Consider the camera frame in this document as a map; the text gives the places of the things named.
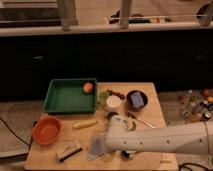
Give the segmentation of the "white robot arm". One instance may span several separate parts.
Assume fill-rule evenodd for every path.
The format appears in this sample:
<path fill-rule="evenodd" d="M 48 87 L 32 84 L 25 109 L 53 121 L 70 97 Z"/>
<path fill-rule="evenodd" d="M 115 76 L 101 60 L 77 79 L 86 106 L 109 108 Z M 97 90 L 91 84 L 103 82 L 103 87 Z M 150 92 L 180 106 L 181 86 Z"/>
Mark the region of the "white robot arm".
<path fill-rule="evenodd" d="M 142 151 L 213 156 L 213 121 L 129 131 L 127 120 L 114 115 L 104 135 L 109 151 Z"/>

